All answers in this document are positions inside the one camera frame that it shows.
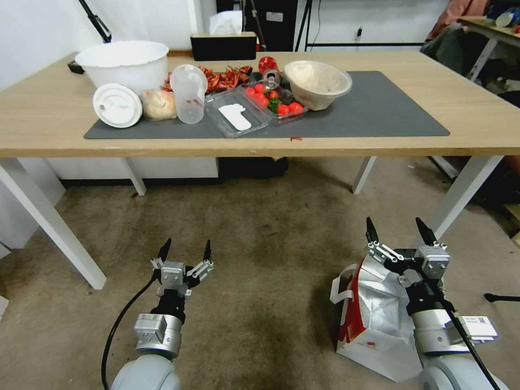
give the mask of gray carpet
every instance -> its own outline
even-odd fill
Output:
[[[363,256],[365,217],[380,238],[405,246],[413,218],[427,219],[449,184],[426,158],[382,158],[364,191],[349,192],[361,159],[291,159],[282,178],[219,185],[77,187],[58,210],[108,277],[92,290],[42,232],[0,261],[1,388],[100,389],[106,336],[150,277],[149,259],[168,236],[171,259],[196,264],[212,239],[214,272],[186,305],[175,362],[184,389],[417,389],[396,385],[335,353],[331,280]],[[444,237],[453,256],[448,298],[463,314],[489,315],[497,342],[478,347],[515,388],[520,374],[518,303],[482,293],[520,294],[520,250],[480,207],[470,205]],[[135,358],[132,327],[157,303],[150,289],[121,323],[110,382]]]

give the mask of bag handle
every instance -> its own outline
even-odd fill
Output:
[[[343,275],[345,272],[349,274],[353,274],[356,269],[358,269],[358,265],[356,263],[349,265],[346,267],[343,271],[340,272],[337,278],[335,278],[332,281],[332,286],[330,286],[330,301],[333,304],[337,304],[338,302],[341,302],[345,299],[354,299],[354,293],[352,290],[345,290],[340,292],[340,279],[341,275]]]

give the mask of gray desk mat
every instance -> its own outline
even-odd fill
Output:
[[[286,137],[431,137],[449,135],[408,95],[378,71],[351,71],[352,90],[327,109],[309,111],[303,118],[246,134],[241,138]],[[152,122],[115,129],[98,120],[87,139],[202,139],[225,138],[204,115],[196,125],[179,120]]]

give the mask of plastic food tray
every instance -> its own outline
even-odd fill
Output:
[[[241,85],[239,87],[237,87],[237,89],[244,95],[244,97],[249,100],[255,107],[257,107],[258,109],[262,110],[263,112],[267,113],[267,115],[272,119],[272,123],[273,124],[278,124],[278,125],[281,125],[281,124],[284,124],[284,123],[287,123],[287,122],[290,122],[290,121],[293,121],[295,119],[300,119],[302,118],[305,113],[309,110],[307,107],[303,106],[303,112],[300,113],[300,114],[293,114],[293,113],[289,113],[287,115],[278,115],[278,114],[275,114],[273,111],[271,111],[270,109],[268,109],[267,107],[261,107],[259,106],[253,99],[251,99],[250,97],[248,97],[246,94],[245,94],[245,90],[246,88],[248,87],[251,87],[253,88],[255,86],[255,84],[257,83],[251,83],[250,85],[247,85],[247,86],[244,86],[244,85]],[[290,90],[288,89],[285,89],[285,88],[282,88],[282,87],[278,87],[278,88],[275,88],[274,89],[276,92],[278,92],[278,98],[280,100],[281,103],[285,104],[285,105],[289,105],[291,104],[292,102],[295,102],[296,99],[294,99],[293,97],[293,94]]]
[[[242,112],[242,116],[251,123],[251,127],[246,130],[236,130],[236,128],[218,110],[222,106],[236,103],[245,108],[245,111]],[[256,104],[249,100],[238,88],[206,96],[204,107],[213,123],[215,123],[219,130],[228,138],[240,137],[241,135],[262,129],[266,127],[272,119],[267,112],[260,109]]]

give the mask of white plastic bucket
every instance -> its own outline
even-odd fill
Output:
[[[158,42],[122,41],[88,48],[76,56],[97,88],[117,83],[141,95],[166,79],[168,46]]]
[[[293,61],[285,65],[283,72],[296,100],[314,111],[326,109],[352,88],[348,73],[323,62]]]

